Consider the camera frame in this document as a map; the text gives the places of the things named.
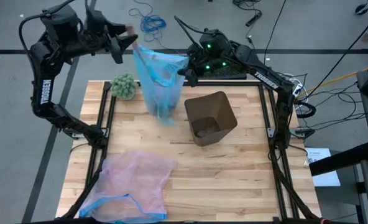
blue plastic bag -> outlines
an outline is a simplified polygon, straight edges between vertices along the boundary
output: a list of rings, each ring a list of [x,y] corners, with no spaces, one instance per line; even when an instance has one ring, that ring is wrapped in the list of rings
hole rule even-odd
[[[188,65],[188,57],[139,47],[134,51],[134,58],[148,112],[165,123],[171,123],[170,114],[180,100],[185,79],[177,72]]]

pink mesh bag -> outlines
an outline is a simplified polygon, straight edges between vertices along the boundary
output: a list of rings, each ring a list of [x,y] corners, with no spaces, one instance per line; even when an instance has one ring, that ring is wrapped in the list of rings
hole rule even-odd
[[[79,216],[108,223],[153,223],[166,219],[163,187],[175,167],[175,161],[147,152],[107,157]]]

brown container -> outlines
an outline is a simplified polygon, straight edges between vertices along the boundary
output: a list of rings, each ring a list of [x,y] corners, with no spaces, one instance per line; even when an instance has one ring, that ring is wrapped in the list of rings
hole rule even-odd
[[[186,100],[184,105],[194,142],[199,146],[219,142],[238,125],[222,91]]]

black metal frame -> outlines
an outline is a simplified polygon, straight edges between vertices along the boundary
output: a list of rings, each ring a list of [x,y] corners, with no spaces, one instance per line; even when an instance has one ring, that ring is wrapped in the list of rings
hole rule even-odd
[[[244,81],[206,81],[206,80],[202,80],[199,82],[200,86],[256,86],[259,89],[259,95],[260,95],[260,103],[262,105],[262,112],[263,112],[263,118],[264,118],[264,123],[265,123],[265,130],[266,130],[266,135],[268,136],[268,131],[267,129],[270,128],[270,119],[269,119],[269,114],[268,114],[268,109],[267,109],[267,104],[266,104],[266,100],[265,100],[265,94],[264,94],[264,86],[261,82],[244,82]],[[108,82],[104,83],[104,89],[103,89],[103,95],[102,95],[102,99],[101,99],[101,104],[100,104],[100,109],[99,109],[99,114],[98,114],[98,119],[97,119],[97,125],[101,125],[102,120],[103,120],[103,112],[104,112],[104,108],[105,108],[105,104],[106,104],[106,97],[107,97],[107,92],[110,89],[110,84]],[[274,93],[272,92],[272,90],[268,90],[269,93],[269,100],[271,102],[272,105],[272,111],[273,111],[273,116],[274,116],[274,122],[276,122],[276,111],[275,111],[275,99],[274,99]],[[110,135],[110,130],[111,130],[111,126],[112,126],[112,120],[113,120],[113,113],[114,113],[114,106],[115,106],[115,101],[116,98],[115,97],[111,97],[111,103],[109,106],[109,113],[108,113],[108,119],[107,119],[107,132],[106,132],[106,138],[107,138],[107,147],[105,149],[102,149],[101,152],[101,158],[100,158],[100,163],[99,166],[96,170],[96,172],[94,173],[94,175],[92,176],[92,178],[90,178],[90,180],[86,181],[86,186],[85,189],[83,190],[82,194],[79,196],[78,200],[75,202],[74,205],[72,205],[71,209],[61,218],[56,218],[53,221],[46,221],[46,222],[35,222],[37,224],[52,224],[52,223],[58,223],[58,224],[62,224],[62,223],[100,223],[97,222],[94,218],[91,217],[86,217],[86,218],[73,218],[76,213],[78,212],[81,204],[84,202],[86,196],[89,194],[90,190],[93,188],[94,184],[96,183],[96,181],[98,180],[99,177],[99,173],[101,172],[102,169],[102,164],[103,161],[106,158],[106,154],[107,154],[107,150],[108,150],[108,142],[109,142],[109,135]],[[271,141],[269,141],[269,152],[270,152],[270,158],[271,158],[271,163],[273,165],[274,168],[274,162],[277,162],[277,156],[275,155],[275,147],[274,145],[271,143]],[[286,151],[285,150],[281,150],[281,158],[282,158],[282,165],[283,165],[283,169],[284,169],[284,173],[286,178],[288,179],[290,185],[292,185],[292,179],[290,177],[290,169],[288,166],[288,161],[287,161],[287,155],[286,155]],[[94,170],[94,163],[95,163],[95,159],[96,159],[96,151],[93,152],[92,149],[92,153],[91,153],[91,158],[90,158],[90,163],[89,163],[89,170],[88,170],[88,175],[86,177],[89,176],[89,172],[90,170]],[[285,223],[285,224],[306,224],[306,223],[315,223],[315,224],[319,224],[321,223],[320,220],[317,219],[313,219],[313,220],[305,220],[305,219],[299,219],[297,217],[293,217],[293,218],[288,218],[287,217],[287,213],[286,213],[286,207],[285,207],[285,199],[283,197],[283,192],[282,192],[282,186],[281,186],[281,182],[278,180],[278,178],[275,177],[275,187],[277,190],[277,199],[278,199],[278,204],[280,207],[280,213],[281,213],[281,220],[278,217],[272,217],[272,221],[269,222],[191,222],[191,223],[200,223],[200,224],[229,224],[229,223],[247,223],[247,224],[280,224],[280,223]],[[294,203],[292,203],[292,199],[291,199],[291,207],[292,207],[292,211],[293,211],[293,216],[296,215],[297,212],[297,208],[294,205]],[[181,222],[160,222],[163,224],[182,224],[182,223],[186,223],[186,221],[181,221]]]
[[[104,116],[105,105],[106,105],[106,98],[107,98],[107,94],[108,94],[108,91],[109,91],[110,88],[111,88],[111,84],[109,82],[104,82],[103,94],[102,94],[102,97],[101,97],[101,103],[100,103],[98,117],[97,117],[97,126],[99,126],[99,127],[101,127],[101,124],[103,122],[103,116]],[[97,182],[97,180],[99,178],[99,174],[102,171],[103,162],[104,162],[104,160],[107,156],[107,150],[108,150],[108,144],[109,144],[109,134],[110,134],[110,130],[111,130],[111,127],[112,127],[112,119],[113,119],[113,114],[114,114],[114,109],[115,109],[115,101],[116,101],[116,97],[112,96],[111,97],[111,102],[109,104],[108,118],[107,118],[107,124],[106,124],[106,132],[104,134],[105,138],[106,138],[106,147],[104,147],[103,149],[100,149],[101,150],[101,157],[100,157],[100,162],[99,162],[99,165],[96,169],[96,172],[93,174],[94,165],[95,165],[95,161],[96,161],[96,155],[97,155],[97,151],[99,149],[96,149],[96,148],[92,147],[91,154],[90,154],[90,161],[89,161],[88,171],[87,171],[87,175],[86,175],[85,188],[83,189],[82,193],[80,194],[80,196],[78,197],[76,202],[71,206],[69,211],[66,214],[64,214],[61,218],[59,218],[58,221],[65,220],[65,219],[72,220],[73,217],[75,217],[75,215],[78,212],[79,208],[81,207],[81,205],[85,201],[87,195],[90,193],[91,189],[94,187],[95,183]]]

black stand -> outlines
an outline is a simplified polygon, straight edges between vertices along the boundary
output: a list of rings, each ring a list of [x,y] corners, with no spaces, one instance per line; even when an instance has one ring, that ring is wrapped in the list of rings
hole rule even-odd
[[[356,146],[350,150],[327,157],[310,164],[312,176],[331,172],[340,168],[353,166],[363,160],[368,160],[368,143]]]

